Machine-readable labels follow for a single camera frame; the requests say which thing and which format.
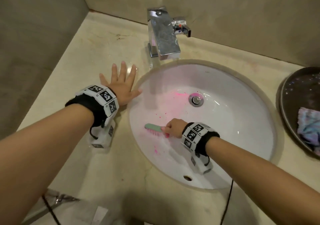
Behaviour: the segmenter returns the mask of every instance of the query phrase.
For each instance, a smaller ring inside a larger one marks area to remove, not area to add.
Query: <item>multicolored cloth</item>
[[[305,144],[320,156],[320,112],[301,107],[297,132]]]

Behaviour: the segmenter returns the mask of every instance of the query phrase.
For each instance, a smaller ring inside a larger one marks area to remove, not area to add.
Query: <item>white sink basin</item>
[[[276,132],[269,111],[261,98],[234,76],[203,65],[178,65],[151,73],[140,88],[142,94],[129,106],[131,129],[144,155],[166,175],[206,189],[231,183],[214,161],[213,170],[200,174],[178,139],[154,136],[144,129],[146,123],[165,126],[172,118],[203,122],[221,138],[270,160]],[[204,97],[200,107],[188,101],[189,95],[197,92]]]

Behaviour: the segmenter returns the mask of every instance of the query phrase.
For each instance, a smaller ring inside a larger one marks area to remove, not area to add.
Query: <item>person's right arm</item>
[[[163,131],[181,138],[187,122],[170,121]],[[297,178],[218,137],[206,152],[277,224],[320,224],[320,194]]]

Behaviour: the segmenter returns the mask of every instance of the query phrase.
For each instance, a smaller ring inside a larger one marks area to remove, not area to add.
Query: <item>scrubbing brush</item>
[[[146,125],[144,125],[144,128],[146,128],[146,130],[156,136],[160,136],[163,132],[161,130],[161,126],[158,125],[154,125],[151,123],[147,123]]]

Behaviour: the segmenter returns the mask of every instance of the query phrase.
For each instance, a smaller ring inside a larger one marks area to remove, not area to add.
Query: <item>marble countertop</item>
[[[178,36],[181,59],[218,63],[253,81],[275,109],[278,86],[301,66],[227,46]],[[111,75],[111,65],[126,61],[138,68],[136,81],[168,63],[151,59],[146,25],[90,12],[30,108],[19,129],[63,108],[76,91]],[[108,154],[95,153],[84,137],[50,188],[86,199],[115,212],[125,212],[154,224],[219,224],[229,190],[202,190],[182,185],[154,167],[141,153],[122,110]],[[276,165],[320,192],[320,161],[297,146],[283,128]],[[273,224],[235,187],[224,224]]]

